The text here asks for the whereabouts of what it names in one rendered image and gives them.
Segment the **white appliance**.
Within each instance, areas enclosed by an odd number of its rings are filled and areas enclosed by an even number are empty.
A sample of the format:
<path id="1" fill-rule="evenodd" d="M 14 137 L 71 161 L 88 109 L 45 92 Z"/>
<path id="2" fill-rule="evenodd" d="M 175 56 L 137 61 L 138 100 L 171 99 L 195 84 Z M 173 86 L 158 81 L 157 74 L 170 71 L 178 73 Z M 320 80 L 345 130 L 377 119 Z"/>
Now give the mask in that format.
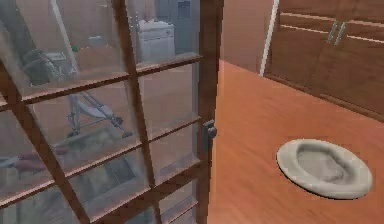
<path id="1" fill-rule="evenodd" d="M 139 21 L 139 63 L 158 62 L 175 56 L 175 26 L 160 20 Z"/>

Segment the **brown glass-paned door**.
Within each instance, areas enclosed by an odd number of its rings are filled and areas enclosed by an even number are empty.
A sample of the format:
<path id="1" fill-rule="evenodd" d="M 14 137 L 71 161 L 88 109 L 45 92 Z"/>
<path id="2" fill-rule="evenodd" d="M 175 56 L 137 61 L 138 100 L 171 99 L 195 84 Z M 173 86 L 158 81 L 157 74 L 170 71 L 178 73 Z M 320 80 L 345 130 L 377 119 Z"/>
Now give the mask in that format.
<path id="1" fill-rule="evenodd" d="M 0 224 L 207 224 L 223 0 L 0 0 Z M 175 56 L 139 63 L 139 21 Z M 31 87 L 22 56 L 64 52 L 69 81 Z M 69 137 L 69 94 L 123 118 Z"/>

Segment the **grey exercise machine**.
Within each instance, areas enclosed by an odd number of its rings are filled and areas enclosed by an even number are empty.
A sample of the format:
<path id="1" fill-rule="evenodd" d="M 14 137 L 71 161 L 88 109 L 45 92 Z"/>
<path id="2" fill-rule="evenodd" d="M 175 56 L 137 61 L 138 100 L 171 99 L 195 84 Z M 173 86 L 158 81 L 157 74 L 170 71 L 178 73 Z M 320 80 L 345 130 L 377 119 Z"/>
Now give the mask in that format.
<path id="1" fill-rule="evenodd" d="M 44 84 L 69 81 L 78 74 L 78 66 L 72 57 L 64 52 L 45 52 L 33 49 L 22 56 L 22 71 L 26 74 L 31 87 Z M 89 91 L 69 94 L 70 112 L 67 120 L 71 131 L 69 137 L 77 136 L 85 127 L 109 121 L 114 128 L 122 132 L 122 138 L 133 135 L 123 126 L 123 118 L 116 116 L 113 110 L 95 98 Z"/>

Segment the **brown wooden cupboard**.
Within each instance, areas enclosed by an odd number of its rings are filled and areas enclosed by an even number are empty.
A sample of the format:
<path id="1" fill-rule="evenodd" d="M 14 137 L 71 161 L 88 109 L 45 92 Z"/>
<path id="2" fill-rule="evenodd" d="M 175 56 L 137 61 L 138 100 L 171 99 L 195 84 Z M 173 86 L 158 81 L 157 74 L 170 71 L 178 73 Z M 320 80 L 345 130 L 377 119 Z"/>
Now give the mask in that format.
<path id="1" fill-rule="evenodd" d="M 384 123 L 384 0 L 277 0 L 264 76 Z"/>

